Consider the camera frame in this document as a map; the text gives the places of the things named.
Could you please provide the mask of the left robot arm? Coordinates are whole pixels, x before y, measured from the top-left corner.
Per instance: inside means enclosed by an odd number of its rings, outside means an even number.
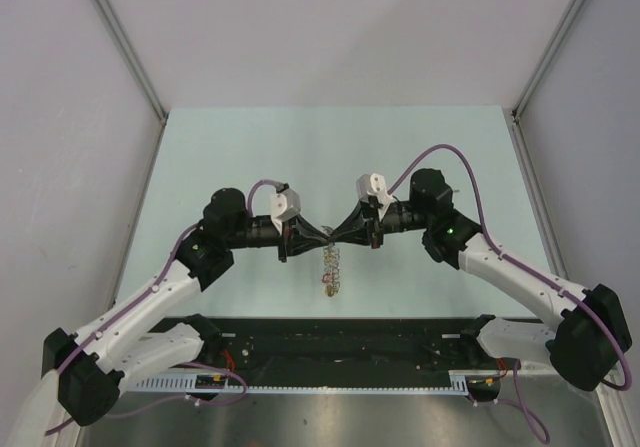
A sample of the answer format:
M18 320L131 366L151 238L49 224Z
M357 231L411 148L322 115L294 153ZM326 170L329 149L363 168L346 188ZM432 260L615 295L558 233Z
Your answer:
M236 249L275 248L280 261L330 243L300 214L299 196L279 183L271 212L255 216L235 188L216 191L202 218L176 240L158 273L124 302L73 333L43 342L42 372L55 372L55 400L80 426L107 416L127 387L175 365L207 367L221 354L214 326L196 314L166 340L143 340L173 307L204 292L234 264Z

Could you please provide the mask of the yellow key tag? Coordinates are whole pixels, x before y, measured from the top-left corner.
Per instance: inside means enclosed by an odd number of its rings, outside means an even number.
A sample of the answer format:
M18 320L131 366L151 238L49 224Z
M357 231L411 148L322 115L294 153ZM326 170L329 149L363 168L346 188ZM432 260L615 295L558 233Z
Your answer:
M333 297L334 295L336 295L339 292L339 289L336 288L335 286L327 286L325 288L325 294L328 297Z

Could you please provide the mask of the aluminium frame post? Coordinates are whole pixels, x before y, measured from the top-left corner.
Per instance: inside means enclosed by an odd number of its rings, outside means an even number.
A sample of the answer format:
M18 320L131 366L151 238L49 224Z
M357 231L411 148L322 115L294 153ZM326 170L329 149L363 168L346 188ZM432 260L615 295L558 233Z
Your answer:
M529 76L525 86L510 110L514 122L519 122L538 90L541 82L551 68L561 48L565 44L589 0L570 0L555 27L549 42Z
M164 107L113 3L111 0L90 1L147 104L160 125L165 126L168 110Z

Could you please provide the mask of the left aluminium frame post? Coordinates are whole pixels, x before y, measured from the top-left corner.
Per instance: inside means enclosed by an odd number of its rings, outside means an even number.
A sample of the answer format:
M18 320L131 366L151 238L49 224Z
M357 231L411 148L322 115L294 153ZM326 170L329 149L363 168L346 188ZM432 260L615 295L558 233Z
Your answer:
M160 125L165 126L168 110L164 107L113 3L111 0L90 1L147 104Z

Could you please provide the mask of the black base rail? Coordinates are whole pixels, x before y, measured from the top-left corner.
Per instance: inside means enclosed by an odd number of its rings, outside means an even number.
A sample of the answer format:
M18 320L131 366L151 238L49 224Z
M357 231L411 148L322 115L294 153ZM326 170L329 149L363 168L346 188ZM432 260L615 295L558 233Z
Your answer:
M465 371L494 384L513 360L471 339L471 318L207 318L218 330L199 363L230 367L252 387L383 390L448 387Z

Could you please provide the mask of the right aluminium frame post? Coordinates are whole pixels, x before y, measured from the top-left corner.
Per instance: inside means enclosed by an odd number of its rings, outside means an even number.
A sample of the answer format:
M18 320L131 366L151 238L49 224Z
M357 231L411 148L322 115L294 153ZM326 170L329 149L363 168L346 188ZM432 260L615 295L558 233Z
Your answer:
M589 0L570 0L555 27L549 42L529 76L525 86L510 110L514 122L519 122L538 90L541 82L551 68L561 48L565 44Z

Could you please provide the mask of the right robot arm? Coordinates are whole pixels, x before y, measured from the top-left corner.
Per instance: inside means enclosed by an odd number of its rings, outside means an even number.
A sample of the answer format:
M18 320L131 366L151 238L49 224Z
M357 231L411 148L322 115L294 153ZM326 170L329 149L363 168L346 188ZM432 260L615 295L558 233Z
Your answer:
M630 349L621 302L611 288L588 289L508 254L484 227L455 209L441 171L414 172L406 201L391 196L379 174L363 175L357 188L359 203L331 234L332 241L377 249L388 234L420 230L422 245L435 262L490 283L542 322L536 328L479 317L471 337L461 343L469 366L484 368L496 357L535 362L553 368L572 386L592 391Z

